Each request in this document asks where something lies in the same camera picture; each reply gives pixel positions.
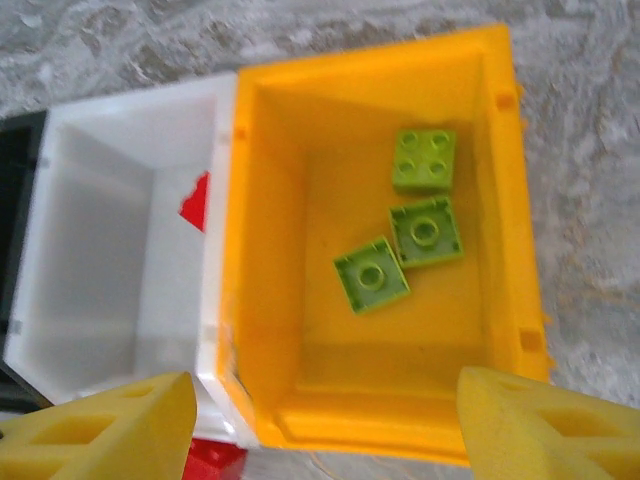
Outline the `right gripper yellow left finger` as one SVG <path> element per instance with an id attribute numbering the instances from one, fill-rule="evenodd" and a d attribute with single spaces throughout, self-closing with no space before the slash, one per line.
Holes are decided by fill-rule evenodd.
<path id="1" fill-rule="evenodd" d="M 166 373 L 6 420 L 4 479 L 179 479 L 197 416 L 192 378 Z"/>

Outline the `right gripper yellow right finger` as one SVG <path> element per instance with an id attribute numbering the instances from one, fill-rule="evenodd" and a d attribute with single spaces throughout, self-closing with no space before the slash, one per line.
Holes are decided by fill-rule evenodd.
<path id="1" fill-rule="evenodd" d="M 457 413 L 477 479 L 636 479 L 638 410 L 484 367 L 465 367 Z"/>

